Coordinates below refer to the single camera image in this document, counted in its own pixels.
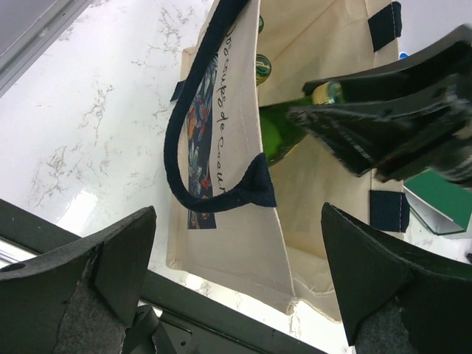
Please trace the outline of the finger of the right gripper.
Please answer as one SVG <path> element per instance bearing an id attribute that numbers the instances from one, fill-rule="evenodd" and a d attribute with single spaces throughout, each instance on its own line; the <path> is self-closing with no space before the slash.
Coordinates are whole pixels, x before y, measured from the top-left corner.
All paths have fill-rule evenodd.
<path id="1" fill-rule="evenodd" d="M 362 176 L 388 155 L 414 128 L 403 115 L 420 108 L 420 100 L 393 103 L 306 105 L 291 107 L 292 123 L 317 138 L 353 174 Z"/>
<path id="2" fill-rule="evenodd" d="M 336 81 L 341 84 L 344 99 L 349 103 L 390 101 L 470 68 L 471 26 L 463 24 L 407 58 L 345 76 L 309 81 L 302 91 L 309 96 L 320 85 Z"/>

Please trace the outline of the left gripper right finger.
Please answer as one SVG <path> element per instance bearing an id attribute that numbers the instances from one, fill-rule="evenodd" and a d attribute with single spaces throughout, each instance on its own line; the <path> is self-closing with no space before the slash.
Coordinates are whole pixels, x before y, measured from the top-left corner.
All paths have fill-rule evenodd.
<path id="1" fill-rule="evenodd" d="M 357 353 L 471 352 L 471 265 L 329 203 L 321 225 L 347 341 Z"/>

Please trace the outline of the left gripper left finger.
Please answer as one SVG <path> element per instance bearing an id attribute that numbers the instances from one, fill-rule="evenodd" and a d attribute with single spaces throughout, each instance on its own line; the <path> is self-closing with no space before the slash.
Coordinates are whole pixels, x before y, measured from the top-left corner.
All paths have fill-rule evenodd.
<path id="1" fill-rule="evenodd" d="M 2 353 L 120 353 L 148 270 L 156 212 L 140 209 L 1 269 Z"/>

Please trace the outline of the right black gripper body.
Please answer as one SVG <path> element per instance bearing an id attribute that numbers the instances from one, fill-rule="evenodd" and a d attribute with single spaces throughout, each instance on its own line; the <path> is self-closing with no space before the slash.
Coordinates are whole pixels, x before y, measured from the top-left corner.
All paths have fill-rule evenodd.
<path id="1" fill-rule="evenodd" d="M 376 167 L 380 182 L 406 180 L 424 170 L 471 189 L 471 77 L 452 74 L 423 91 L 427 100 L 405 114 L 414 128 Z"/>

